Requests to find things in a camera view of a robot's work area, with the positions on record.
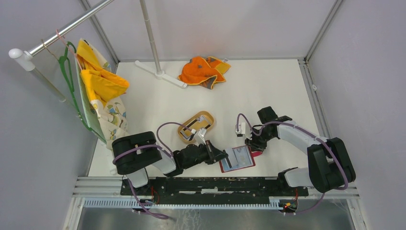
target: metal pole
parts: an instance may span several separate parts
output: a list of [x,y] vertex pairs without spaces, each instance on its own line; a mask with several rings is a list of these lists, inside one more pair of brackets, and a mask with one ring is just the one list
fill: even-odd
[[161,66],[159,64],[157,47],[155,46],[154,36],[152,35],[151,22],[149,21],[147,6],[145,5],[145,0],[140,0],[142,14],[144,15],[145,26],[147,27],[147,33],[149,38],[149,43],[151,44],[152,56],[154,56],[155,67],[157,69],[157,75],[162,74]]
[[[91,8],[91,5],[88,0],[79,0],[79,2],[85,11],[87,11]],[[110,53],[110,57],[114,61],[114,65],[117,65],[120,62],[120,60],[119,60],[115,50],[113,49],[113,46],[109,41],[109,38],[107,37],[106,33],[104,32],[102,25],[100,24],[99,20],[97,19],[97,16],[93,15],[92,17],[90,17],[90,22],[92,23],[93,27],[96,29],[96,32],[97,32],[97,35],[99,35],[99,38],[104,42],[104,45],[106,46],[107,50]]]
[[333,21],[334,16],[336,16],[336,13],[337,13],[338,9],[340,8],[343,1],[344,0],[336,0],[334,2],[333,7],[331,8],[330,12],[328,13],[327,18],[324,20],[323,25],[321,26],[319,32],[317,33],[315,40],[313,41],[312,45],[310,46],[309,51],[306,54],[306,57],[305,57],[306,63],[309,62],[310,58],[314,54],[318,44],[320,43],[321,39],[323,38],[327,28],[330,26],[331,21]]
[[[81,16],[75,18],[74,20],[72,20],[71,22],[69,22],[68,24],[66,24],[65,26],[63,26],[62,28],[60,28],[59,34],[60,35],[65,35],[67,32],[71,31],[73,28],[75,28],[76,26],[78,26],[80,23],[82,23],[83,21],[85,21],[86,19],[90,18],[92,15],[94,15],[95,13],[97,13],[99,10],[103,9],[105,6],[107,6],[108,4],[110,4],[112,1],[114,0],[102,0],[99,3],[97,3],[96,5],[94,5],[92,8],[90,8],[88,11],[84,12]],[[56,40],[58,40],[58,36],[55,34],[49,36],[47,39],[44,39],[44,43],[40,43],[39,45],[37,45],[35,48],[31,49],[30,51],[28,51],[28,53],[31,56],[35,56],[37,55],[39,52],[41,52],[42,50],[45,49],[45,46],[49,46],[52,43],[54,43]]]
[[53,95],[55,95],[60,102],[65,102],[70,107],[75,109],[73,105],[66,99],[66,97],[50,82],[48,79],[37,69],[34,68],[33,70],[29,71],[35,78],[37,78]]

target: metal rail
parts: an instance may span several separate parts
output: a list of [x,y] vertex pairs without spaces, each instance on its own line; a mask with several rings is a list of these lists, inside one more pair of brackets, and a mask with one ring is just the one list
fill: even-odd
[[[65,26],[61,27],[58,30],[59,34],[60,35],[65,35],[67,32],[71,31],[73,28],[75,28],[76,26],[78,26],[79,24],[81,24],[82,22],[84,22],[85,20],[90,18],[91,16],[93,16],[95,13],[97,13],[99,10],[103,9],[105,6],[110,4],[112,1],[114,1],[114,0],[102,0],[102,1],[100,1],[99,3],[94,5],[92,8],[90,8],[88,11],[84,12],[82,15],[80,15],[79,17],[73,19],[71,22],[69,22]],[[58,39],[59,39],[58,35],[56,35],[56,33],[54,33],[54,34],[50,35],[49,37],[47,37],[46,39],[44,39],[44,43],[40,43],[39,45],[37,45],[36,47],[34,47],[30,51],[28,51],[28,53],[31,56],[35,56],[39,52],[44,50],[45,46],[49,46],[49,45],[53,44]]]

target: yellow cloth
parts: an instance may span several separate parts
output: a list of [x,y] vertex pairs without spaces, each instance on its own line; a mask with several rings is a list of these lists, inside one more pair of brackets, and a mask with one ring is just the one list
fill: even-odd
[[201,85],[213,89],[214,84],[225,82],[223,74],[231,66],[216,57],[194,57],[182,69],[179,80],[188,85]]
[[130,83],[101,67],[91,47],[83,40],[79,41],[78,60],[83,70],[80,72],[86,87],[89,101],[100,100],[103,106],[127,90]]

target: pole base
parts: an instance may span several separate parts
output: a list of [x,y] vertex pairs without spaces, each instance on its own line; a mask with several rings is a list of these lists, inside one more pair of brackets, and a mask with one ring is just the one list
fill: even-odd
[[182,82],[182,81],[180,81],[180,80],[178,80],[176,78],[173,78],[173,77],[169,76],[164,71],[162,71],[161,73],[157,73],[154,68],[149,67],[149,66],[147,66],[146,64],[144,64],[144,63],[142,63],[140,61],[135,61],[135,65],[140,67],[141,69],[147,71],[148,73],[154,74],[155,77],[157,79],[159,79],[159,80],[164,79],[167,82],[172,83],[173,85],[176,85],[176,86],[178,86],[178,87],[180,87],[182,89],[185,89],[188,86],[188,84],[186,84],[186,83],[184,83],[184,82]]

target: white wall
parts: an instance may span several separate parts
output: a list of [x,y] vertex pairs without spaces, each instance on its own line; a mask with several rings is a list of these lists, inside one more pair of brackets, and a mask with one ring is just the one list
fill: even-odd
[[[1,0],[0,7],[0,229],[60,229],[78,175],[96,138],[74,113],[8,57],[30,49],[83,9],[77,0]],[[90,22],[66,38],[87,38],[106,54]],[[61,55],[57,42],[50,49]],[[69,96],[56,60],[43,51],[37,67]]]
[[[99,0],[89,0],[91,4]],[[159,57],[304,57],[334,0],[146,0]],[[98,14],[120,59],[152,59],[138,0]]]
[[406,1],[344,1],[310,61],[371,229],[405,229]]

